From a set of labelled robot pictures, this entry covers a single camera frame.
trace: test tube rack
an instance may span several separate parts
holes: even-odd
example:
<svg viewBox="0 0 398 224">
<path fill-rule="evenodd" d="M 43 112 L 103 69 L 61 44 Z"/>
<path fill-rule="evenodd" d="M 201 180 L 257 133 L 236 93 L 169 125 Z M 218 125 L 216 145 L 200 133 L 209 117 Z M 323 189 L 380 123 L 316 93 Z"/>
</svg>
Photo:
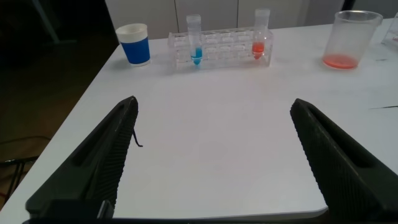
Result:
<svg viewBox="0 0 398 224">
<path fill-rule="evenodd" d="M 176 70 L 204 70 L 226 67 L 268 67 L 271 62 L 273 35 L 266 30 L 264 54 L 252 54 L 254 27 L 201 32 L 203 58 L 195 65 L 190 56 L 188 33 L 169 34 L 169 56 Z"/>
</svg>

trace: centrifuge tube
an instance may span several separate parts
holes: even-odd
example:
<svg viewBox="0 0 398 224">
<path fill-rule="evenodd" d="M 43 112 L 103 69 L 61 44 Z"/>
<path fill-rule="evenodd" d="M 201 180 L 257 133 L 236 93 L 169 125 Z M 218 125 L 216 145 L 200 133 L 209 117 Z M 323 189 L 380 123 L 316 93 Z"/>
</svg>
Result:
<svg viewBox="0 0 398 224">
<path fill-rule="evenodd" d="M 254 22 L 252 53 L 256 60 L 263 56 L 266 51 L 265 41 L 267 39 L 269 14 L 269 9 L 256 9 L 254 12 L 256 19 Z"/>
<path fill-rule="evenodd" d="M 201 51 L 201 19 L 200 15 L 188 15 L 188 36 L 190 43 L 191 59 L 195 65 L 199 65 L 202 58 Z"/>
</svg>

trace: glass beaker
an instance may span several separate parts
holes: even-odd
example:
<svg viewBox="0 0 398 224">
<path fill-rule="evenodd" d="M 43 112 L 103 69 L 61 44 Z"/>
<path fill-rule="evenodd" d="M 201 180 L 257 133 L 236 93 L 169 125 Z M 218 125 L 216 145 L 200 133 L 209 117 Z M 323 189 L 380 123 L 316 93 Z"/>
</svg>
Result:
<svg viewBox="0 0 398 224">
<path fill-rule="evenodd" d="M 382 19 L 383 16 L 375 12 L 337 12 L 323 63 L 339 69 L 356 68 Z"/>
</svg>

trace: blue cup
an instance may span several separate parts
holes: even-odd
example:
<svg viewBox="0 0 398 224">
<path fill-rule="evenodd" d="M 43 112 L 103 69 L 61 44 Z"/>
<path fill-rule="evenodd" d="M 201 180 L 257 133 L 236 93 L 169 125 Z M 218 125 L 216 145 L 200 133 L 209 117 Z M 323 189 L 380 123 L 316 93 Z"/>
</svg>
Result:
<svg viewBox="0 0 398 224">
<path fill-rule="evenodd" d="M 122 26 L 116 30 L 116 35 L 132 66 L 143 66 L 150 62 L 148 31 L 145 24 Z"/>
</svg>

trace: white table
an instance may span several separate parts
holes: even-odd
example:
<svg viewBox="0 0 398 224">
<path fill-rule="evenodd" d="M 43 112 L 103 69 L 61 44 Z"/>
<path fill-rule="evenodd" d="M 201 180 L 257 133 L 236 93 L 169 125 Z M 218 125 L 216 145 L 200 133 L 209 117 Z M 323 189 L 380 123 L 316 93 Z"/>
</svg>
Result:
<svg viewBox="0 0 398 224">
<path fill-rule="evenodd" d="M 398 54 L 377 29 L 356 70 L 320 62 L 331 25 L 273 30 L 269 68 L 172 74 L 167 40 L 151 40 L 152 63 L 128 65 L 119 46 L 0 213 L 29 218 L 26 200 L 117 102 L 137 97 L 138 140 L 119 183 L 115 217 L 199 218 L 293 213 L 325 201 L 289 110 L 296 98 L 322 110 L 398 173 Z"/>
</svg>

